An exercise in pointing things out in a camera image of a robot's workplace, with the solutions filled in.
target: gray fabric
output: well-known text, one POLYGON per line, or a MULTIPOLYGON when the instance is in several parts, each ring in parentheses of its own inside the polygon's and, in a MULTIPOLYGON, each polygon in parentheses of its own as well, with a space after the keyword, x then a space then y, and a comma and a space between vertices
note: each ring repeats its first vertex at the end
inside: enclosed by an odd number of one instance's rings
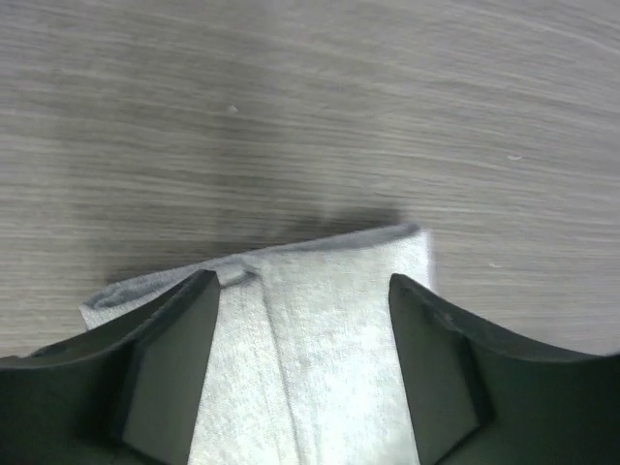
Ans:
POLYGON ((111 285, 88 327, 217 271, 220 313, 189 463, 418 464, 391 331, 388 282, 431 288, 414 225, 273 247, 111 285))

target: white cloth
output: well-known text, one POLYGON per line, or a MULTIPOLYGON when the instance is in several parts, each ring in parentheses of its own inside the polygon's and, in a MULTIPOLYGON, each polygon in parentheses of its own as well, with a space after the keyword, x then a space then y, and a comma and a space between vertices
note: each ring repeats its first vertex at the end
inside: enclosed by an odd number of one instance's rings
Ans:
POLYGON ((432 289, 429 233, 401 225, 116 283, 89 328, 196 269, 222 286, 190 465, 418 464, 388 309, 392 273, 432 289))

